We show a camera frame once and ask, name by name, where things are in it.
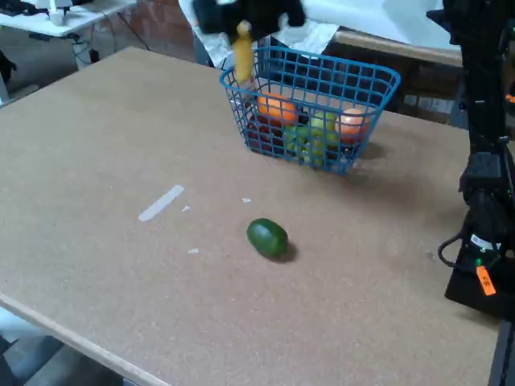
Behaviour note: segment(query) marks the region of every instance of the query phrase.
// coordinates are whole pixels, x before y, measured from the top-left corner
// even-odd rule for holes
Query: orange
[[[347,109],[340,118],[336,119],[335,130],[340,133],[342,142],[353,145],[365,139],[369,131],[370,119],[362,114],[361,109]]]
[[[283,125],[297,124],[295,105],[281,94],[271,92],[259,96],[257,98],[257,109],[259,113],[270,119],[280,121]]]

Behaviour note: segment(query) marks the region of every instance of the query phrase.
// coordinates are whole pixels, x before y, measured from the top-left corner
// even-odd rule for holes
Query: brick wall
[[[123,12],[122,16],[152,51],[179,57],[184,57],[186,52],[188,59],[195,57],[193,32],[178,0],[142,0],[136,7]],[[124,37],[131,44],[141,47],[119,17],[113,16],[110,20],[117,38]],[[110,35],[110,25],[107,22],[101,23],[98,32]]]
[[[193,33],[178,0],[147,0],[128,14],[127,21],[143,38],[193,47]]]

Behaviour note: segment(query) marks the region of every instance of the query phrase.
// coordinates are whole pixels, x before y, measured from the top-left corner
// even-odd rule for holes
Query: orange tag
[[[486,296],[494,295],[496,289],[493,287],[492,280],[490,279],[490,275],[488,275],[488,271],[483,265],[476,267],[477,277],[480,279],[481,286],[483,287],[484,294]]]

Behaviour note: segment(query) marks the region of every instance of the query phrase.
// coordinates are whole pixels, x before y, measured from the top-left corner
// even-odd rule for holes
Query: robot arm
[[[199,27],[205,34],[224,32],[233,45],[236,79],[244,84],[252,76],[252,41],[279,31],[279,18],[288,15],[288,24],[301,27],[306,15],[300,0],[193,0]]]
[[[439,248],[453,268],[446,297],[515,322],[515,167],[507,144],[502,81],[512,0],[443,0],[428,17],[461,46],[470,155],[459,180],[469,211],[462,229]],[[443,250],[461,240],[455,262]]]

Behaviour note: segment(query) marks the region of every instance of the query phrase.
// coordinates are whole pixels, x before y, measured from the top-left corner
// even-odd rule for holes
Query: green lime
[[[288,252],[288,234],[272,220],[254,220],[247,228],[247,238],[264,257],[277,259]]]

